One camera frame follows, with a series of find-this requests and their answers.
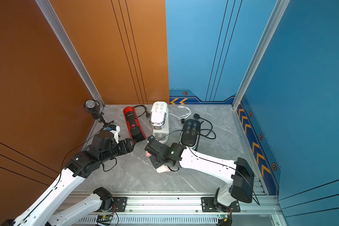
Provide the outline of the pink towel cloth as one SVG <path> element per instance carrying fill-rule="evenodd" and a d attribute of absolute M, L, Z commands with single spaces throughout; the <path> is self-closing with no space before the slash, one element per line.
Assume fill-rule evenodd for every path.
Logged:
<path fill-rule="evenodd" d="M 148 151 L 146 151 L 146 156 L 151 157 L 152 155 Z M 170 172 L 170 169 L 166 165 L 162 165 L 162 166 L 158 167 L 156 169 L 156 171 L 157 171 L 157 173 L 161 174 L 161 173 L 164 173 L 164 172 Z"/>

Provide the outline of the red Nespresso coffee machine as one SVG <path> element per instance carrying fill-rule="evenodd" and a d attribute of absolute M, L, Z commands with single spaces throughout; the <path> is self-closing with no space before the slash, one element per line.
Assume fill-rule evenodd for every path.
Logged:
<path fill-rule="evenodd" d="M 146 140 L 147 138 L 140 126 L 135 109 L 131 106 L 128 106 L 123 109 L 123 114 L 130 138 L 135 140 L 137 143 Z"/>

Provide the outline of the black coffee machine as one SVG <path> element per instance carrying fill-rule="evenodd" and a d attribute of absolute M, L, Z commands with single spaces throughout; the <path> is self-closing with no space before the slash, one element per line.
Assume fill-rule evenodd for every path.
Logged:
<path fill-rule="evenodd" d="M 188 119 L 184 122 L 180 135 L 180 144 L 192 150 L 197 150 L 200 139 L 201 123 L 196 119 Z"/>

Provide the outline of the white coffee machine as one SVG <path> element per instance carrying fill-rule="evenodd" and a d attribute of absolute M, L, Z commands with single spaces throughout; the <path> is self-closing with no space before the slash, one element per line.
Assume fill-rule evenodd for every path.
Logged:
<path fill-rule="evenodd" d="M 162 144 L 169 139 L 169 111 L 168 104 L 157 101 L 153 104 L 150 112 L 150 124 L 153 127 L 153 137 Z"/>

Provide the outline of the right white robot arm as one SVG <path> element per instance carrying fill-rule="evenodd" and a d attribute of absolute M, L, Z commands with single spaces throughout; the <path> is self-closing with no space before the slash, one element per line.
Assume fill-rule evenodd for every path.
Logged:
<path fill-rule="evenodd" d="M 170 147 L 150 136 L 145 151 L 157 172 L 193 169 L 225 182 L 217 188 L 210 210 L 220 212 L 234 210 L 239 202 L 252 203 L 254 172 L 244 158 L 236 161 L 218 159 L 194 149 L 173 143 Z"/>

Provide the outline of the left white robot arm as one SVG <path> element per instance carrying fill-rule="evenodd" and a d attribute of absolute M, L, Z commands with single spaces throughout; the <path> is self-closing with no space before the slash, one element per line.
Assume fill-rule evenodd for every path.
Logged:
<path fill-rule="evenodd" d="M 92 137 L 92 143 L 75 154 L 61 170 L 48 189 L 21 215 L 7 219 L 4 226 L 66 226 L 72 225 L 85 215 L 99 211 L 113 211 L 112 194 L 103 187 L 97 188 L 83 201 L 65 211 L 54 212 L 69 194 L 106 161 L 131 153 L 136 141 L 131 138 L 119 140 L 116 131 L 100 131 Z"/>

